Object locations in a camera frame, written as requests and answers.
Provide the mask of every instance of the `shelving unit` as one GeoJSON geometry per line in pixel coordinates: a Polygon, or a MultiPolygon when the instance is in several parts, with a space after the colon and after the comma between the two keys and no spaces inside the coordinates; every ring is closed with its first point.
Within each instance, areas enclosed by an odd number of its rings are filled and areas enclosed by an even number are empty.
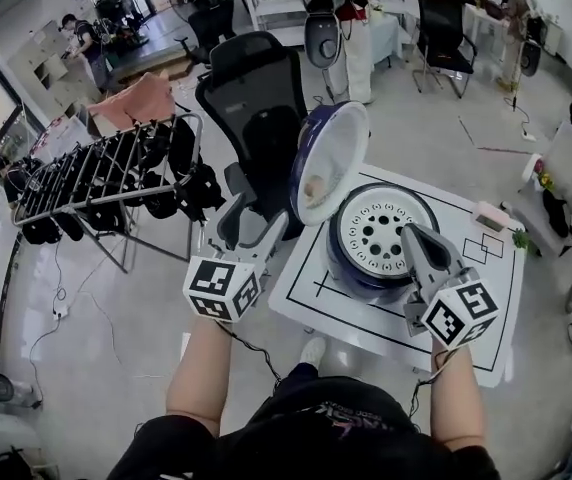
{"type": "MultiPolygon", "coordinates": [[[[386,13],[419,18],[417,0],[377,0],[386,13]]],[[[271,32],[285,46],[304,44],[304,4],[301,0],[246,0],[255,30],[271,32]]],[[[402,42],[410,42],[403,29],[402,42]]]]}

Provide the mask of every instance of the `metal rack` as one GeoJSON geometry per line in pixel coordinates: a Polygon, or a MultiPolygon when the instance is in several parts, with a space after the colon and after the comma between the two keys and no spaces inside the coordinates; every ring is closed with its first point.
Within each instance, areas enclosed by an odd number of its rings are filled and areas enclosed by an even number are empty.
{"type": "Polygon", "coordinates": [[[200,150],[200,143],[201,143],[201,136],[202,136],[202,129],[203,129],[203,121],[202,118],[193,112],[186,112],[184,114],[179,114],[170,117],[164,121],[159,122],[151,122],[150,124],[145,125],[136,125],[129,130],[120,131],[117,134],[102,138],[95,143],[93,143],[87,151],[83,151],[82,148],[77,147],[73,151],[65,154],[64,156],[55,159],[50,164],[44,165],[36,170],[28,179],[26,186],[29,190],[25,191],[25,195],[22,197],[20,201],[20,207],[23,208],[23,212],[19,215],[20,211],[15,213],[13,217],[13,222],[17,226],[23,226],[24,224],[30,224],[32,222],[36,222],[41,219],[51,218],[57,214],[69,214],[71,215],[77,223],[81,226],[84,234],[89,236],[91,240],[95,243],[99,249],[101,249],[104,254],[124,273],[128,273],[126,270],[124,263],[126,257],[126,248],[124,248],[124,253],[122,255],[122,261],[118,261],[99,241],[99,238],[103,236],[109,235],[121,235],[125,237],[127,240],[133,241],[137,244],[143,245],[150,249],[153,249],[157,252],[170,256],[171,258],[175,258],[181,261],[190,261],[191,256],[191,237],[192,237],[192,221],[189,225],[188,230],[188,257],[184,258],[179,256],[178,254],[172,253],[166,249],[162,249],[154,244],[146,242],[139,237],[133,236],[130,233],[132,226],[135,224],[135,220],[133,218],[132,212],[130,212],[126,206],[124,205],[124,201],[127,199],[132,198],[139,198],[145,196],[152,196],[156,194],[163,194],[166,192],[171,192],[176,189],[178,186],[183,186],[188,183],[193,174],[195,172],[195,167],[197,166],[199,160],[199,150],[200,150]],[[182,177],[181,180],[176,181],[174,184],[164,184],[166,170],[168,168],[168,155],[171,150],[173,140],[176,139],[175,137],[175,124],[178,119],[185,119],[185,118],[194,118],[197,121],[197,127],[195,130],[195,144],[193,147],[192,155],[191,155],[191,162],[190,168],[188,172],[182,177]],[[163,168],[161,174],[161,182],[158,187],[152,188],[144,188],[139,190],[130,190],[124,191],[124,184],[126,183],[126,179],[129,173],[132,174],[141,174],[139,171],[139,163],[142,160],[141,158],[141,149],[140,147],[136,147],[140,144],[140,137],[148,137],[149,132],[152,130],[152,136],[154,137],[157,133],[157,129],[160,124],[170,124],[170,137],[168,143],[168,151],[164,154],[164,158],[162,160],[163,168]],[[135,133],[135,137],[133,140],[133,145],[128,153],[128,160],[125,166],[120,165],[118,161],[118,155],[124,143],[124,139],[128,136],[128,134],[135,133]],[[108,145],[111,141],[117,140],[117,147],[114,150],[114,154],[111,156],[107,152],[108,145]],[[135,150],[137,150],[137,162],[135,162],[135,150]],[[85,197],[83,200],[79,200],[78,192],[83,188],[81,184],[81,180],[86,173],[86,169],[88,167],[91,155],[95,154],[96,152],[100,153],[99,161],[94,168],[94,172],[91,178],[90,183],[88,183],[88,190],[86,191],[85,197]],[[73,190],[70,192],[70,197],[66,198],[65,201],[62,201],[63,195],[63,188],[69,181],[69,177],[73,172],[73,166],[75,165],[76,160],[80,154],[85,154],[81,170],[77,174],[75,179],[75,184],[73,185],[73,190]],[[110,167],[108,168],[108,174],[105,176],[105,180],[102,180],[101,176],[99,176],[99,168],[102,165],[102,162],[105,160],[110,161],[110,167]],[[110,194],[106,195],[107,189],[113,184],[111,182],[112,178],[111,175],[113,174],[114,170],[117,169],[117,172],[122,173],[121,176],[121,183],[119,185],[119,191],[117,194],[110,194]],[[95,187],[102,187],[100,197],[92,197],[91,192],[95,187]],[[124,231],[99,231],[93,232],[89,228],[89,226],[84,222],[84,219],[80,216],[81,211],[87,209],[89,206],[98,206],[105,203],[111,202],[118,202],[120,204],[122,216],[124,217],[124,222],[126,223],[124,231]]]}

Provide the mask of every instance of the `pink cloth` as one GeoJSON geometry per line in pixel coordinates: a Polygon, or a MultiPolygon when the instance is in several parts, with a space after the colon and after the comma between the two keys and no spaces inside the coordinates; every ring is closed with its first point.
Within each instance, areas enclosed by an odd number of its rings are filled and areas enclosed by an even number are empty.
{"type": "Polygon", "coordinates": [[[168,77],[145,73],[119,94],[89,105],[88,111],[104,116],[120,130],[127,130],[133,127],[133,119],[140,123],[168,119],[175,111],[175,100],[168,77]]]}

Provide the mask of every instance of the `black t-shirt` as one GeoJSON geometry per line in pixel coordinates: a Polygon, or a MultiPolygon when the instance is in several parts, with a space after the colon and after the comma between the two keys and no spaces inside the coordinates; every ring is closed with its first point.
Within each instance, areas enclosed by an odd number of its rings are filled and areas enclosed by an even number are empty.
{"type": "Polygon", "coordinates": [[[85,41],[83,39],[84,34],[90,34],[92,39],[91,47],[86,50],[83,55],[86,57],[88,62],[93,62],[102,54],[102,47],[99,44],[99,38],[95,33],[93,26],[87,21],[78,21],[75,25],[75,34],[77,34],[77,40],[79,41],[79,46],[85,46],[85,41]]]}
{"type": "Polygon", "coordinates": [[[277,391],[243,429],[215,439],[186,416],[142,426],[108,480],[178,478],[499,480],[481,447],[449,451],[385,391],[325,377],[277,391]]]}
{"type": "Polygon", "coordinates": [[[26,189],[26,174],[19,168],[12,168],[4,178],[4,192],[9,203],[19,201],[22,192],[26,189]]]}

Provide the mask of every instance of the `power outlet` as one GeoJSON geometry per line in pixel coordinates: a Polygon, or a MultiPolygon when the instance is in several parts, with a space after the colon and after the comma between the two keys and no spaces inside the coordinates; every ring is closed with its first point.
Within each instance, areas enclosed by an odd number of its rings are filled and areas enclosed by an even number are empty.
{"type": "Polygon", "coordinates": [[[67,316],[68,316],[68,306],[66,304],[55,308],[55,312],[53,313],[53,319],[55,320],[55,322],[57,322],[57,320],[63,320],[67,316]]]}

